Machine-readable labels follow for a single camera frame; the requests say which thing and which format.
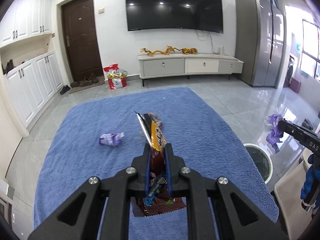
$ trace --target doormat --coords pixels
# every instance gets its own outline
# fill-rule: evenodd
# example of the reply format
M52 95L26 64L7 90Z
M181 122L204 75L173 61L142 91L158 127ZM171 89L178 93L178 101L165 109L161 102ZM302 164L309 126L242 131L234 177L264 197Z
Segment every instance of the doormat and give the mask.
M104 84L104 76L97 77L97 79L99 80L98 83L95 83L95 84L92 84L92 85L86 86L86 87L74 87L74 88L71 88L69 93L72 94L72 93L75 93L75 92L79 92L81 90L85 90L85 89L88 89L88 88L101 86L102 84Z

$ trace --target gold dragon statue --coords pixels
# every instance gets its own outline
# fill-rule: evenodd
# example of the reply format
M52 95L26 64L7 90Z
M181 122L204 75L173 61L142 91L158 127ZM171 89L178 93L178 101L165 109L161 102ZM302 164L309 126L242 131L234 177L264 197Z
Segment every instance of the gold dragon statue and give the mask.
M175 49L178 51L182 51L183 54L197 54L198 50L196 48L191 48L191 49L187 49L187 48L182 48L182 49L177 49L177 48L173 48L172 46L168 46L167 45L167 49L165 51L161 51L161 50L155 50L155 51L151 51L148 50L146 48L142 48L141 52L145 52L147 53L149 56L153 56L154 54L156 54L157 52L159 52L162 55L169 55L169 52L175 52Z

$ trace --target hand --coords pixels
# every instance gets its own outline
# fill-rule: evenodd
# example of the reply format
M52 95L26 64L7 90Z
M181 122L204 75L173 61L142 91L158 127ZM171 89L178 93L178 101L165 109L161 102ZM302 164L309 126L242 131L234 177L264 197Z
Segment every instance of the hand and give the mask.
M311 154L308 158L308 163L313 164L313 158L314 158L314 154ZM301 199L304 199L307 196L307 194L310 192L314 177L320 181L320 167L317 168L315 171L313 171L313 165L311 165L311 167L306 173L306 181L303 184L303 188L301 189L301 195L300 195ZM315 208L317 208L319 205L320 205L320 193L317 197Z

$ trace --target television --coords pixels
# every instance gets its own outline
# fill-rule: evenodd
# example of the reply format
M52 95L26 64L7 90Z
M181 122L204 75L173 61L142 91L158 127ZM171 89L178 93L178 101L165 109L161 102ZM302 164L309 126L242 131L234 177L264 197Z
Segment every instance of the television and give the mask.
M221 0L126 0L128 31L158 28L223 33Z

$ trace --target window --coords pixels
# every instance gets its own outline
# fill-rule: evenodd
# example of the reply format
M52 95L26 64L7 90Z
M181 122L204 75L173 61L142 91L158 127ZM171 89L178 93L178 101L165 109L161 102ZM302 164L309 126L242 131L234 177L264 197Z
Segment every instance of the window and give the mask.
M303 25L303 47L300 69L320 81L320 29L306 20Z

